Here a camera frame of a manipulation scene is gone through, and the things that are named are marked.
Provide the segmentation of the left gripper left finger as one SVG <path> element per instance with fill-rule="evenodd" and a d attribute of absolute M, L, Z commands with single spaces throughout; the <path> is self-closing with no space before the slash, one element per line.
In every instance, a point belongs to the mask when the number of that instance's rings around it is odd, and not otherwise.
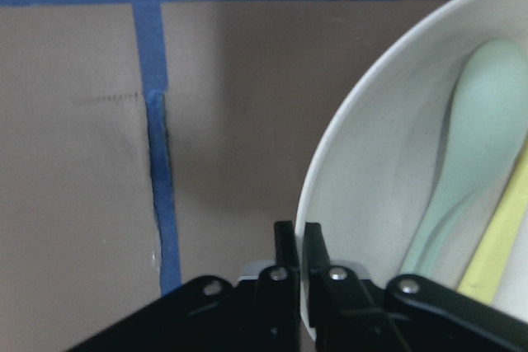
<path fill-rule="evenodd" d="M 278 266 L 299 271 L 299 254 L 292 221 L 274 223 L 275 258 Z"/>

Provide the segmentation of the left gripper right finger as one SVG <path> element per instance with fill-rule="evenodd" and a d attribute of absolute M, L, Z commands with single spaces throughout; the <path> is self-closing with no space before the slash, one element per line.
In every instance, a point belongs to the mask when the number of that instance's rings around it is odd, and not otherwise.
<path fill-rule="evenodd" d="M 330 266 L 328 250 L 320 223 L 306 223 L 303 236 L 303 263 L 308 276 L 320 273 Z"/>

